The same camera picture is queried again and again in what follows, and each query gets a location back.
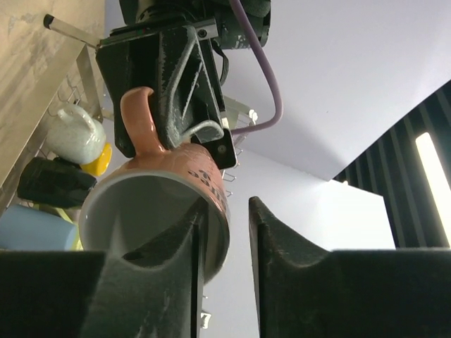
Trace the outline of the yellow mug black handle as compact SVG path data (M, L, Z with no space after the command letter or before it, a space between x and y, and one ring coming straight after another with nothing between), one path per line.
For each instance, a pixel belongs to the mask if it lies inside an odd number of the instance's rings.
M109 143L105 143L103 151L96 160L88 164L80 165L80 167L86 173L89 173L95 177L100 177L108 169L109 163L111 162L112 153L112 146Z

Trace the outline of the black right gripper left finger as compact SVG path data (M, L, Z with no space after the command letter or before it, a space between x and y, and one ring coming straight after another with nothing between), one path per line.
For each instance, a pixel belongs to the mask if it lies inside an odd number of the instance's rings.
M2 337L198 337L206 202L124 257L102 251L1 255Z

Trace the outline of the black mug cream inside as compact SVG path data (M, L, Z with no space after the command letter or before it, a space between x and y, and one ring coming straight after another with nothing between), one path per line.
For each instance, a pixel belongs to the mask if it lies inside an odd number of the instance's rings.
M96 177L72 165L34 157L20 175L17 195L37 204L79 208L96 184Z

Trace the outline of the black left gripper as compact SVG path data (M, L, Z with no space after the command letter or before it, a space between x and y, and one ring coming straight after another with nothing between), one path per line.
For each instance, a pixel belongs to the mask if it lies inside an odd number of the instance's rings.
M229 1L120 1L126 25L144 22L200 23L213 19L222 49L248 49L249 42ZM242 1L264 46L271 24L270 1ZM153 118L161 143L174 150L187 140L207 149L220 169L237 164L231 131L223 126L215 87L197 31L191 25L166 29L156 36L101 40L96 61L113 104L114 142L127 158L135 148L124 126L121 98L136 87L155 87Z

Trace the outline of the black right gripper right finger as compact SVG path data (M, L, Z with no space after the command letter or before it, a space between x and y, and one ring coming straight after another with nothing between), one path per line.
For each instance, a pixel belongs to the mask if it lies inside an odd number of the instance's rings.
M450 252L327 251L249 200L261 337L449 337Z

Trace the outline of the light green mug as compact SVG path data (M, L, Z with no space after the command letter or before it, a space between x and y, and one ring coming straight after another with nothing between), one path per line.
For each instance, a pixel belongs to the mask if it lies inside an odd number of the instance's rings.
M65 221L70 222L72 225L75 226L75 239L73 242L73 249L76 251L82 251L83 247L80 240L78 224L74 220L72 220L70 216L62 208L55 208L54 210L57 212L59 217L63 218Z

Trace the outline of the terracotta mug white inside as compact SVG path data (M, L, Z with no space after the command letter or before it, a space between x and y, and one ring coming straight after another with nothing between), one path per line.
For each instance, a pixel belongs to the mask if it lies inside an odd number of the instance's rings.
M166 149L150 103L153 89L137 87L121 98L120 110L136 154L88 194L79 218L86 251L124 256L176 223L202 199L209 205L204 279L225 263L230 243L228 202L220 170L206 148L183 143Z

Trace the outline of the blue cup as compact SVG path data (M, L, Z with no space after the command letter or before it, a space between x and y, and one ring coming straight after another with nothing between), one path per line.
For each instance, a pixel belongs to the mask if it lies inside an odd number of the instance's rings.
M18 251L68 251L78 242L76 226L62 217L21 205L1 216L1 248Z

